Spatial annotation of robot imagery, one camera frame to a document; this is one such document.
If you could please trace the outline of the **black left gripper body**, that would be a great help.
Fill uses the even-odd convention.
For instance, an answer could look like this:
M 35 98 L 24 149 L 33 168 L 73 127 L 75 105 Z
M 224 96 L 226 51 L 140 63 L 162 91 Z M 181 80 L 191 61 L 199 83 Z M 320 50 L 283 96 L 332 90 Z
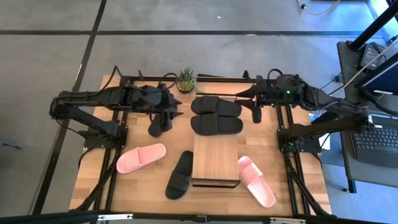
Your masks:
M 133 86 L 133 112 L 161 113 L 174 111 L 174 97 L 170 90 L 150 85 Z

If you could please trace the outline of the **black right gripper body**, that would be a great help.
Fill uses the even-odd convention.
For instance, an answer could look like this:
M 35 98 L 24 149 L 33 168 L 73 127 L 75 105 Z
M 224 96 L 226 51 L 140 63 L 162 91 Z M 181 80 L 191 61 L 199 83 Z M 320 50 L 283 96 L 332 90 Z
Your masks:
M 257 106 L 275 106 L 280 105 L 282 100 L 279 92 L 274 90 L 268 80 L 262 76 L 256 76 L 256 105 Z

